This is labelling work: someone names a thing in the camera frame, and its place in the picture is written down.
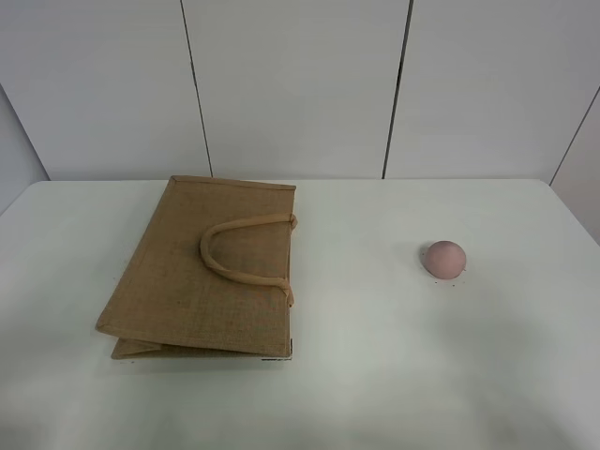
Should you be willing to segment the brown linen tote bag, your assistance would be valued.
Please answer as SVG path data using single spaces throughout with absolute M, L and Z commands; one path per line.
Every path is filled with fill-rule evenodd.
M 292 185 L 172 177 L 96 329 L 115 360 L 288 360 Z

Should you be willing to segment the pink peach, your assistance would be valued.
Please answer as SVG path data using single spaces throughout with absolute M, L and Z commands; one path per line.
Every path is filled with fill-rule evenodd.
M 431 244 L 424 255 L 424 266 L 438 279 L 454 279 L 461 275 L 467 265 L 463 248 L 451 241 L 437 241 Z

